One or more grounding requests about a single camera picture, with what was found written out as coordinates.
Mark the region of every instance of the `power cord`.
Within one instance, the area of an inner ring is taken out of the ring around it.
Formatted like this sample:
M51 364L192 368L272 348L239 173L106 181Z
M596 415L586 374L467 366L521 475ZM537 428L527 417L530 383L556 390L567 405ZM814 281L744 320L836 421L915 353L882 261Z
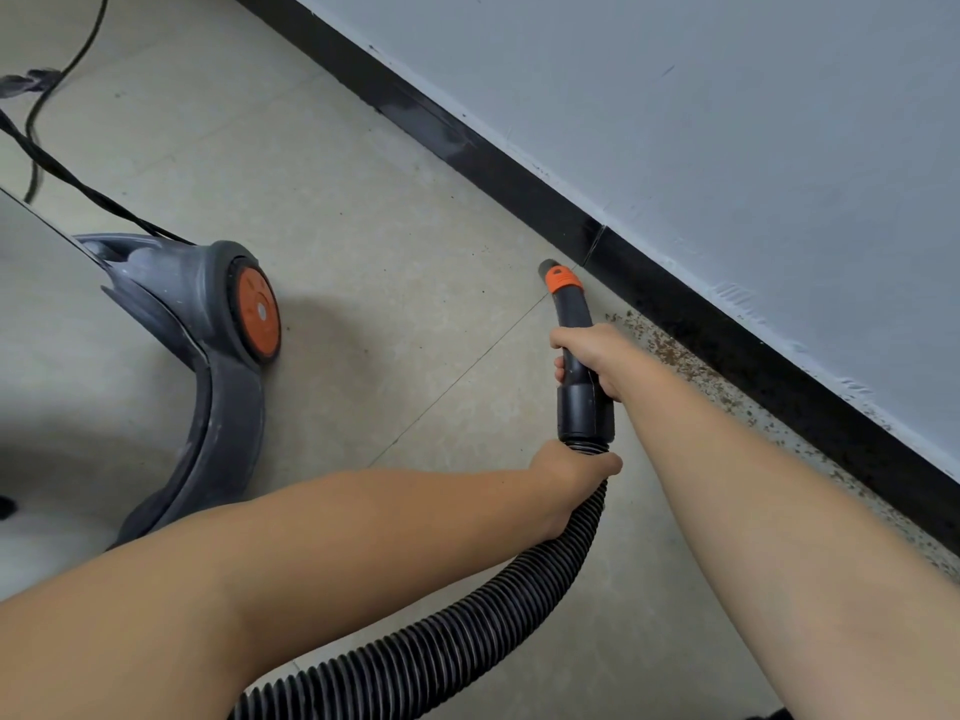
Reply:
M37 137L37 119L41 115L44 105L50 100L50 97L54 95L54 91L64 82L67 76L73 73L74 69L80 65L81 60L90 52L94 40L96 40L97 35L100 34L100 29L104 24L104 18L107 17L107 5L109 3L110 0L100 0L100 9L97 10L97 18L93 21L90 34L86 36L86 40L83 41L83 44L79 50L77 50L77 54L73 56L73 59L66 64L66 68L49 84L47 89L40 94L40 97L36 99L30 108L30 113L27 114L27 122L23 128L24 131L27 132L27 138L30 139L31 143L40 143ZM34 160L30 162L30 186L27 188L27 193L23 195L23 201L27 203L27 205L34 203L34 200L37 198L37 193L41 191L41 184L41 167L37 161Z
M27 116L27 122L25 125L26 135L20 132L20 129L17 128L17 125L11 120L11 118L0 109L0 132L9 134L16 143L20 146L20 149L30 157L30 188L27 190L26 195L23 197L23 200L28 205L37 197L37 192L40 191L42 183L41 171L47 172L58 180L65 181L67 184L75 187L82 192L87 199L90 200L94 205L101 207L102 209L109 212L111 215L115 215L121 219L132 222L142 229L144 232L152 235L153 237L161 237L167 240L174 240L179 243L184 243L185 245L193 245L193 242L185 240L180 235L175 235L170 230L164 229L147 219L143 219L119 202L111 199L109 196L102 192L89 187L87 184L79 180L70 169L66 168L61 164L57 159L47 153L40 145L37 139L37 117L40 116L43 105L50 100L50 97L53 96L54 91L57 89L61 83L64 82L64 79L70 75L70 73L80 64L80 61L84 59L84 56L88 53L90 48L93 45L93 41L96 40L97 34L100 33L100 28L104 22L104 17L107 15L107 5L110 0L100 0L100 9L97 11L97 19L93 22L93 27L90 30L90 34L86 36L86 41L77 51L77 54L73 56L73 59L67 64L66 68L62 71L50 71L47 69L36 69L28 71L26 76L23 75L7 75L4 78L0 79L4 83L4 93L5 95L0 95L0 98L6 97L9 98L13 95L18 95L19 93L28 93L31 91L37 91L43 89L43 92L40 94L40 97L30 108L30 113Z

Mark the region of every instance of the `person's right arm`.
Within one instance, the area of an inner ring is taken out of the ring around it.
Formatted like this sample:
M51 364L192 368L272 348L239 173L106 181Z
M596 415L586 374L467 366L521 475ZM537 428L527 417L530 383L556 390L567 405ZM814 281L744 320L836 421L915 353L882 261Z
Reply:
M627 408L703 573L798 720L960 718L960 589L613 326L558 328L551 344Z

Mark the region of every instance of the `orange wheel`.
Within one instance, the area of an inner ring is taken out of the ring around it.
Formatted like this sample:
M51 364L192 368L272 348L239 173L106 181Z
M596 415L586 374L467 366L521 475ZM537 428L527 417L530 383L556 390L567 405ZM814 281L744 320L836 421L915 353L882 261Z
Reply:
M270 283L246 258L234 261L231 301L240 335L259 364L269 364L281 350L281 312Z

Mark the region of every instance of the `orange hubcap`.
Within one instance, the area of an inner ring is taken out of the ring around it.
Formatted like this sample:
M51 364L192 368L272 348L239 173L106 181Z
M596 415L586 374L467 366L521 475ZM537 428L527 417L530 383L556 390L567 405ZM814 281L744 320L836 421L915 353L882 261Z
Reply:
M237 278L237 303L246 337L261 354L272 356L281 342L281 316L266 278L252 267Z

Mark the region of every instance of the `hand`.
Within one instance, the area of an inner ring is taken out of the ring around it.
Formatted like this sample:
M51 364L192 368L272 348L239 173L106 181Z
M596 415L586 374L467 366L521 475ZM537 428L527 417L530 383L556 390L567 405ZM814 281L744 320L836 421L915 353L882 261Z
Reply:
M600 484L623 468L623 459L613 452L582 455L558 439L540 447L530 460L530 471L548 481L549 495L557 499L556 514L548 527L548 539L555 539L567 528L570 514L594 494Z
M550 346L566 349L581 364L600 376L600 387L611 399L620 401L617 376L620 366L631 355L640 351L609 323L590 328L554 328L550 331ZM564 381L564 357L554 359L557 381Z

